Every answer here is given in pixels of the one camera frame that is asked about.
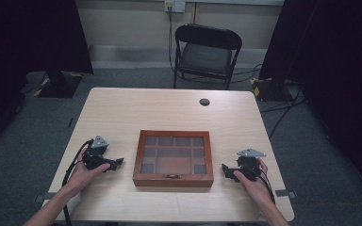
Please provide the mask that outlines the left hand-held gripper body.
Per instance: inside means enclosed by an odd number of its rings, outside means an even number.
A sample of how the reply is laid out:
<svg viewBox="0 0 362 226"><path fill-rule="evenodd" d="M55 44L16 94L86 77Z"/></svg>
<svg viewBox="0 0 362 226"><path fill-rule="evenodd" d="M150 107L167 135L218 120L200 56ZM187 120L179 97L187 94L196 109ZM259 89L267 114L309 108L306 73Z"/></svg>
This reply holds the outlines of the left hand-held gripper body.
<svg viewBox="0 0 362 226"><path fill-rule="evenodd" d="M117 164L114 160L105 159L103 154L107 150L108 142L101 136L97 136L84 152L82 161L88 170L94 170L101 165L109 164L108 170L116 170Z"/></svg>

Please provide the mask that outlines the person's right hand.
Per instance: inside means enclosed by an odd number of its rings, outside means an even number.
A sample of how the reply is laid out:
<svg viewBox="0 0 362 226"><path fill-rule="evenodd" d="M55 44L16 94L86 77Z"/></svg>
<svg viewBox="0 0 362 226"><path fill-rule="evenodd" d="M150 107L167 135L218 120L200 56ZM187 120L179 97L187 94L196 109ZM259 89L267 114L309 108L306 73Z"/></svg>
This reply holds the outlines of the person's right hand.
<svg viewBox="0 0 362 226"><path fill-rule="evenodd" d="M239 171L235 171L234 175L238 178L248 195L258 207L261 208L266 202L273 202L266 182L261 179L250 181Z"/></svg>

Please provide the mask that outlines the black yellow-striped stand base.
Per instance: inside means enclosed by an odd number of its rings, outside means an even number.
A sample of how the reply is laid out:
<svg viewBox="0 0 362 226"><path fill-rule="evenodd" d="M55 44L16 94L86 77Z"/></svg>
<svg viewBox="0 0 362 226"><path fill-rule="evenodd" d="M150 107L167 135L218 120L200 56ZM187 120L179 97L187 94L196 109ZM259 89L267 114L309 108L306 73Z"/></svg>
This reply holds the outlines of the black yellow-striped stand base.
<svg viewBox="0 0 362 226"><path fill-rule="evenodd" d="M258 101L263 102L291 102L292 97L285 84L278 84L271 78L250 80L254 95Z"/></svg>

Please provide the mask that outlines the person's left hand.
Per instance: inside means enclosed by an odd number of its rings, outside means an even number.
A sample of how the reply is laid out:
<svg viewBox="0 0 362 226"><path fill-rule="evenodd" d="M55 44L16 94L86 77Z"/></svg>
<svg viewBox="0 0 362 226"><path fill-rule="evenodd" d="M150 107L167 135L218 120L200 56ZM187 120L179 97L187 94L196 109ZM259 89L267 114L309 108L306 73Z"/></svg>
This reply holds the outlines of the person's left hand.
<svg viewBox="0 0 362 226"><path fill-rule="evenodd" d="M82 161L84 152L85 150L82 150L78 155L74 171L72 172L68 183L64 187L67 196L70 198L77 195L83 188L89 185L95 176L106 171L110 167L109 164L104 164L96 169L87 169Z"/></svg>

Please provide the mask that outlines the white wall socket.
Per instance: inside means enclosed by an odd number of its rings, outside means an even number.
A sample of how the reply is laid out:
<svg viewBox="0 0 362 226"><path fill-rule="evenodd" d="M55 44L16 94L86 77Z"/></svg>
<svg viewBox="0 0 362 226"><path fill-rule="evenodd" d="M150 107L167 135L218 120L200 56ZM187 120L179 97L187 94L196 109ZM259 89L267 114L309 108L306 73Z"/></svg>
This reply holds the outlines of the white wall socket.
<svg viewBox="0 0 362 226"><path fill-rule="evenodd" d="M184 13L186 11L186 2L182 0L166 0L164 10L167 12Z"/></svg>

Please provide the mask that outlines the wooden glass-lid box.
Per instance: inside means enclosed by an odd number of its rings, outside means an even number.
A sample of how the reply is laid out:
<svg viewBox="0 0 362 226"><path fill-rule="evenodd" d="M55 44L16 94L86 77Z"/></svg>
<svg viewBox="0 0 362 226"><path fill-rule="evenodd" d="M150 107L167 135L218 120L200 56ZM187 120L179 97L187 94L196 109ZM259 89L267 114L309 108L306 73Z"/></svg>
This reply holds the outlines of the wooden glass-lid box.
<svg viewBox="0 0 362 226"><path fill-rule="evenodd" d="M212 187L209 132L141 130L133 182L135 186Z"/></svg>

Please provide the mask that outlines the grey tape strip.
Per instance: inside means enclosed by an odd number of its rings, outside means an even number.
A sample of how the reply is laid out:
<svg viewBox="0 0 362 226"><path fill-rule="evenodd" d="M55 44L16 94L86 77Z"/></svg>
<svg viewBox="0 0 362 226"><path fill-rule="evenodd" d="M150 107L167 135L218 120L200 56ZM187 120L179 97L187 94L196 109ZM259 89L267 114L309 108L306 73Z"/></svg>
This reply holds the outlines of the grey tape strip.
<svg viewBox="0 0 362 226"><path fill-rule="evenodd" d="M55 195L55 192L46 192L44 194L37 195L34 199L34 202L44 202L45 200L52 199Z"/></svg>
<svg viewBox="0 0 362 226"><path fill-rule="evenodd" d="M295 199L297 197L294 191L289 191L287 189L275 190L277 197L289 197L290 199Z"/></svg>

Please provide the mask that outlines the black curtain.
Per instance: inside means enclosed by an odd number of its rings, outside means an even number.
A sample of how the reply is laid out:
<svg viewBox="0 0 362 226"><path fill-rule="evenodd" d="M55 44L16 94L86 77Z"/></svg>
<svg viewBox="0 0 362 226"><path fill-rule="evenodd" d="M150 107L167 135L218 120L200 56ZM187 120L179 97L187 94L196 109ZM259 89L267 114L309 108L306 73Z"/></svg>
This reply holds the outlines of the black curtain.
<svg viewBox="0 0 362 226"><path fill-rule="evenodd" d="M284 0L260 76L302 83L362 175L362 0Z"/></svg>
<svg viewBox="0 0 362 226"><path fill-rule="evenodd" d="M0 132L31 72L93 73L75 0L0 0Z"/></svg>

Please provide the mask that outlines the black folding chair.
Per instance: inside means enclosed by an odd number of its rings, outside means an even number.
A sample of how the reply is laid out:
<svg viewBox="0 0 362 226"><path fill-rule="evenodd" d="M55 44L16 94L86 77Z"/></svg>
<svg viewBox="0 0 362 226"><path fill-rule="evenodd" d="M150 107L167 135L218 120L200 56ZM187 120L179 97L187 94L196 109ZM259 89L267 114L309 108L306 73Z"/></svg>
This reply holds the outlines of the black folding chair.
<svg viewBox="0 0 362 226"><path fill-rule="evenodd" d="M234 31L201 24L183 24L175 30L175 67L177 74L195 74L223 81L229 89L242 46L241 37Z"/></svg>

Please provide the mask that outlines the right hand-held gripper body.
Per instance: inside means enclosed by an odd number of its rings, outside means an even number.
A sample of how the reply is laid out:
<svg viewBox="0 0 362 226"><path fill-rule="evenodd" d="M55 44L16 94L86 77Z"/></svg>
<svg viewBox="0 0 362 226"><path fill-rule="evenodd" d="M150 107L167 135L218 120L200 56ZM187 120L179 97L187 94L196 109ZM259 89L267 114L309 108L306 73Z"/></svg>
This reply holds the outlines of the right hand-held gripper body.
<svg viewBox="0 0 362 226"><path fill-rule="evenodd" d="M255 181L261 174L258 158L266 155L255 149L239 151L237 155L239 156L237 158L238 167L236 169L226 168L226 177L238 183L239 179L234 175L234 172L240 171L248 180Z"/></svg>

